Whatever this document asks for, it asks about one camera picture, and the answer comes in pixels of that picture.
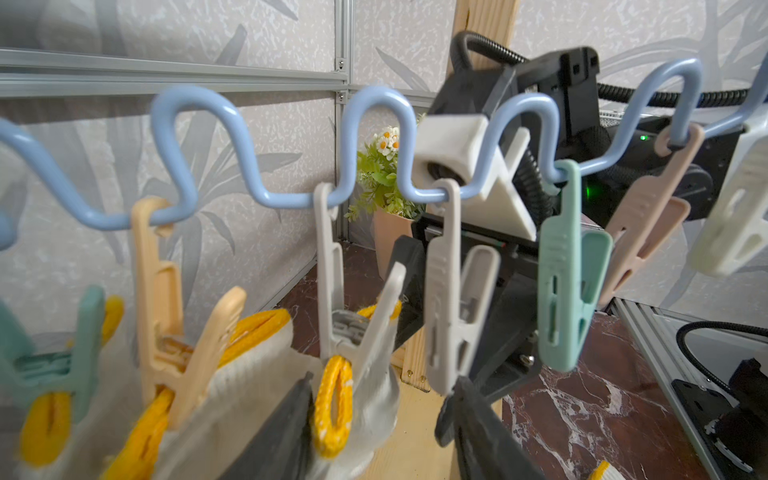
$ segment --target wooden post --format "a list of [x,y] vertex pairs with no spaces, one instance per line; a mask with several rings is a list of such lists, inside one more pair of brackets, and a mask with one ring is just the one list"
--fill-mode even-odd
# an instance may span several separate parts
[[[502,45],[509,46],[512,32],[515,29],[515,18],[518,14],[519,5],[520,0],[456,0],[451,38],[460,31],[471,30]],[[470,58],[475,69],[493,68],[496,65],[493,61],[474,53],[471,54]],[[446,77],[452,72],[449,59]],[[400,379],[408,385],[428,392],[430,387],[424,363],[426,357],[424,329],[412,336],[402,348],[405,349],[404,353],[396,352],[393,355],[398,366],[402,365]]]
[[[476,31],[508,47],[515,30],[519,6],[520,0],[456,0],[451,38],[460,31]],[[493,60],[476,53],[470,54],[469,57],[475,70],[498,65]],[[451,73],[453,73],[453,67],[449,58],[446,77]]]

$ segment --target white clothespin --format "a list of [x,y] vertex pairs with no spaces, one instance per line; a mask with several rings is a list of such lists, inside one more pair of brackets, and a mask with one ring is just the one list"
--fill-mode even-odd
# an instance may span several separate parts
[[[381,351],[388,327],[394,326],[392,324],[395,320],[391,320],[391,316],[402,292],[406,268],[401,263],[394,265],[370,321],[357,313],[345,310],[341,245],[333,241],[331,233],[339,208],[328,208],[328,194],[332,189],[331,184],[319,184],[313,196],[317,231],[317,313],[320,330],[320,359],[325,362],[334,355],[341,355],[348,359],[352,363],[354,391]],[[358,333],[364,330],[362,339],[354,332],[345,333],[346,326],[353,326],[357,320],[360,321]]]
[[176,263],[160,260],[157,254],[157,236],[170,236],[173,225],[150,227],[152,213],[168,205],[167,200],[157,197],[139,200],[131,211],[131,228],[136,245],[136,337],[141,394],[148,406],[157,395],[158,386],[173,390],[168,428],[177,430],[205,398],[247,295],[235,286],[214,307],[194,349],[182,340],[181,274]]
[[501,258],[492,247],[478,245],[461,268],[461,198],[456,180],[441,178],[433,186],[448,191],[442,237],[427,246],[424,285],[427,378],[440,395],[448,395],[460,375],[467,375],[480,342],[485,316],[496,286]]
[[688,265],[728,276],[768,245],[768,137],[752,146],[727,181],[688,253]]

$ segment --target peach clothespin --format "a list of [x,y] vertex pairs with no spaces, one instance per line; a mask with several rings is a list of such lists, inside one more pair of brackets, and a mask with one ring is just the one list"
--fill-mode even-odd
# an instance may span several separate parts
[[[672,153],[667,146],[669,137],[670,128],[664,128],[656,138],[656,154]],[[647,175],[638,178],[621,199],[605,227],[605,231],[614,238],[614,252],[598,304],[610,302],[616,290],[642,268],[674,228],[688,216],[688,202],[672,197],[672,193],[703,142],[703,128],[690,124],[688,142],[672,155],[664,172],[659,177]]]
[[245,290],[236,286],[214,307],[203,334],[194,347],[184,336],[181,306],[181,275],[178,266],[160,260],[157,236],[168,237],[172,225],[150,227],[152,213],[170,203],[162,198],[139,200],[131,211],[131,230],[136,244],[136,325],[141,369],[141,394],[145,405],[158,387],[174,391],[168,428],[178,427],[202,400],[216,372],[233,329],[245,307]]

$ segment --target pink flower pot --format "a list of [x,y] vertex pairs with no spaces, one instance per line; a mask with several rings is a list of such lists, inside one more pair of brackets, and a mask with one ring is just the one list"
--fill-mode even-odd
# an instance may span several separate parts
[[373,212],[373,243],[376,245],[376,262],[379,264],[379,276],[386,278],[386,270],[389,266],[389,258],[392,256],[392,247],[401,235],[411,235],[411,223],[399,215],[394,215],[377,210]]

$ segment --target wooden board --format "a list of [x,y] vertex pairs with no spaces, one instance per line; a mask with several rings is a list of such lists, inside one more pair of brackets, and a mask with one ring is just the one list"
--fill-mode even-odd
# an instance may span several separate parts
[[[515,29],[515,19],[521,0],[456,0],[453,17],[453,35],[460,31],[476,31],[481,35],[508,47]],[[497,63],[475,53],[470,54],[475,70],[493,68]],[[448,60],[446,76],[453,72]]]
[[402,375],[400,379],[419,390],[429,392],[432,390],[427,380],[426,348],[424,344],[424,328],[409,338],[405,345],[405,355],[402,358]]
[[[376,451],[361,480],[459,480],[453,443],[443,448],[435,441],[435,420],[443,398],[435,392],[401,385],[397,426]],[[493,404],[501,417],[502,401]]]

